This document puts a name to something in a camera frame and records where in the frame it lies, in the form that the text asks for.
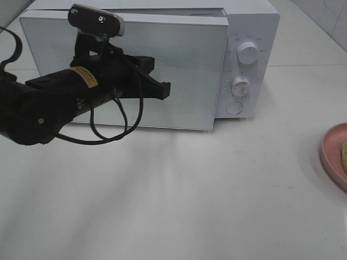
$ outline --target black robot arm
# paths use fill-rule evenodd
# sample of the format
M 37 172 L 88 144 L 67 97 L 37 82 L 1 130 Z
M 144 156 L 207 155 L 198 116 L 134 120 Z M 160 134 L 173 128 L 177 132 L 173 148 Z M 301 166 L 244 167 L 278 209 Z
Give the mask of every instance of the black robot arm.
M 54 137 L 85 145 L 119 140 L 139 124 L 143 98 L 164 100 L 170 94 L 170 83 L 159 83 L 149 76 L 155 66 L 153 57 L 128 56 L 109 43 L 110 37 L 124 34 L 121 17 L 75 4 L 68 19 L 79 28 L 69 69 L 21 84 L 15 75 L 4 71 L 4 64 L 0 66 L 0 133 L 18 144 L 46 144 Z M 19 57 L 18 37 L 16 42 L 16 52 L 7 63 Z M 140 111 L 136 123 L 129 129 L 126 125 L 124 133 L 103 138 L 91 117 L 92 129 L 102 140 L 84 141 L 59 134 L 76 116 L 111 100 L 123 109 L 119 99 L 129 98 L 140 99 Z

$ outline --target timer knob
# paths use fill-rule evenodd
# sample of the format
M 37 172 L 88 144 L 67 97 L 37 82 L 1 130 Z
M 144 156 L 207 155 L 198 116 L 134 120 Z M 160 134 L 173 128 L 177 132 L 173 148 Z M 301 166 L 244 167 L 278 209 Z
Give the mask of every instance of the timer knob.
M 244 42 L 237 48 L 237 58 L 244 65 L 250 65 L 257 61 L 259 54 L 258 46 L 251 41 Z
M 237 77 L 230 85 L 234 96 L 244 97 L 249 94 L 250 83 L 245 77 Z

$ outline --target power knob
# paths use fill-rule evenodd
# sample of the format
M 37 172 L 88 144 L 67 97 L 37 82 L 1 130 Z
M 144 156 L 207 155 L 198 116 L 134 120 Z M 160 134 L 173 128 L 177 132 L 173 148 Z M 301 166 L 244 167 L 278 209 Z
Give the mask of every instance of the power knob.
M 258 46 L 251 41 L 244 42 L 237 48 L 237 58 L 244 65 L 250 65 L 256 62 L 258 54 Z
M 245 97 L 249 94 L 250 83 L 245 77 L 237 77 L 230 85 L 234 96 Z

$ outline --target wire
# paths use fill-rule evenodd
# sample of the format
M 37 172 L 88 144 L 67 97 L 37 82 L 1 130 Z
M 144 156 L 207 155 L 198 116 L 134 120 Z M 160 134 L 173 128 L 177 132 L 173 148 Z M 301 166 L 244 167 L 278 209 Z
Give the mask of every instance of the wire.
M 80 145 L 103 145 L 103 144 L 108 144 L 109 142 L 113 142 L 113 141 L 117 141 L 122 139 L 123 137 L 127 136 L 128 134 L 132 133 L 137 126 L 140 124 L 141 118 L 142 118 L 142 114 L 143 114 L 143 103 L 144 103 L 144 97 L 143 97 L 143 91 L 142 91 L 142 82 L 141 79 L 138 75 L 138 72 L 135 72 L 135 77 L 138 81 L 138 86 L 139 86 L 139 114 L 137 116 L 136 122 L 134 123 L 134 125 L 127 129 L 126 131 L 124 131 L 121 134 L 118 134 L 114 137 L 108 138 L 106 140 L 98 140 L 98 141 L 86 141 L 86 140 L 80 140 L 77 138 L 72 138 L 63 134 L 59 134 L 59 133 L 55 133 L 54 136 L 57 138 L 60 138 L 62 140 L 65 141 L 69 141 L 69 142 L 73 142 L 75 144 L 80 144 Z
M 0 26 L 0 29 L 7 31 L 9 34 L 11 34 L 16 41 L 16 49 L 13 52 L 12 56 L 9 57 L 7 60 L 4 60 L 0 63 L 0 73 L 3 73 L 5 71 L 5 66 L 8 63 L 11 63 L 11 62 L 18 60 L 18 58 L 22 54 L 23 44 L 22 44 L 22 40 L 20 39 L 20 37 L 18 35 L 16 35 L 13 31 L 10 31 L 9 29 L 6 29 L 2 26 Z
M 123 106 L 120 102 L 120 100 L 117 98 L 117 97 L 113 97 L 112 100 L 118 105 L 119 107 L 119 110 L 121 111 L 121 114 L 124 118 L 124 132 L 128 129 L 128 120 L 127 120 L 127 117 L 126 117 L 126 114 L 125 114 L 125 111 L 123 109 Z M 93 131 L 93 133 L 99 137 L 100 139 L 103 139 L 103 140 L 106 140 L 108 139 L 107 137 L 103 136 L 102 134 L 100 134 L 100 132 L 98 132 L 96 126 L 95 126 L 95 123 L 94 123 L 94 106 L 91 102 L 89 102 L 89 107 L 91 109 L 91 116 L 90 116 L 90 124 L 91 124 L 91 129 Z

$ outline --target white microwave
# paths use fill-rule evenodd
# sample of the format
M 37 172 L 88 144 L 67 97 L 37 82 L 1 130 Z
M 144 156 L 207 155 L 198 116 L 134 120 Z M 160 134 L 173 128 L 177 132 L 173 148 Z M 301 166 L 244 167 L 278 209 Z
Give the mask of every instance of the white microwave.
M 267 0 L 79 0 L 117 13 L 125 35 L 111 43 L 129 55 L 155 58 L 151 73 L 171 82 L 164 101 L 145 100 L 140 126 L 212 130 L 215 118 L 253 116 L 280 16 Z M 20 21 L 41 75 L 69 66 L 77 29 L 71 0 L 36 0 Z M 131 122 L 138 100 L 123 100 Z M 121 125 L 114 104 L 95 123 Z M 75 122 L 89 122 L 88 115 Z

